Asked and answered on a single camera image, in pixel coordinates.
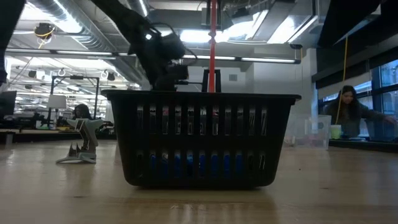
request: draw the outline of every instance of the clear plastic container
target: clear plastic container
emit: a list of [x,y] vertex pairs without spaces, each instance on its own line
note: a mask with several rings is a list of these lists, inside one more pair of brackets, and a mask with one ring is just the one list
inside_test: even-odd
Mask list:
[[287,123],[285,147],[316,147],[328,149],[331,116],[292,114]]

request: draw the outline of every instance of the woman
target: woman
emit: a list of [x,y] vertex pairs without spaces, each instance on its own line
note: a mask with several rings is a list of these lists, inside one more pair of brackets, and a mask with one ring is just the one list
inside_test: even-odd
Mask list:
[[75,112],[75,119],[76,118],[92,119],[87,105],[84,104],[77,105],[75,107],[74,112]]
[[339,92],[338,97],[326,109],[326,114],[331,116],[331,124],[336,124],[337,111],[340,104],[340,112],[337,124],[341,125],[344,135],[354,138],[360,134],[359,124],[361,118],[373,121],[388,121],[395,123],[393,117],[386,116],[377,111],[369,110],[367,106],[362,105],[356,98],[354,87],[346,85]]

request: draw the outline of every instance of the computer monitor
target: computer monitor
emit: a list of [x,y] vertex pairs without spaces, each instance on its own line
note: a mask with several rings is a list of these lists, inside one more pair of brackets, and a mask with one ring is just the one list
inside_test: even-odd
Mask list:
[[5,91],[0,94],[0,116],[13,115],[17,91]]

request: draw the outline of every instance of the wooden table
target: wooden table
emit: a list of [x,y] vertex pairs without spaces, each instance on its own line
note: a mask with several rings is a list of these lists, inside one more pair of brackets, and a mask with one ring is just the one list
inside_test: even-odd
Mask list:
[[398,154],[284,149],[257,190],[146,190],[124,180],[115,141],[96,165],[63,164],[70,142],[0,151],[0,223],[398,223]]

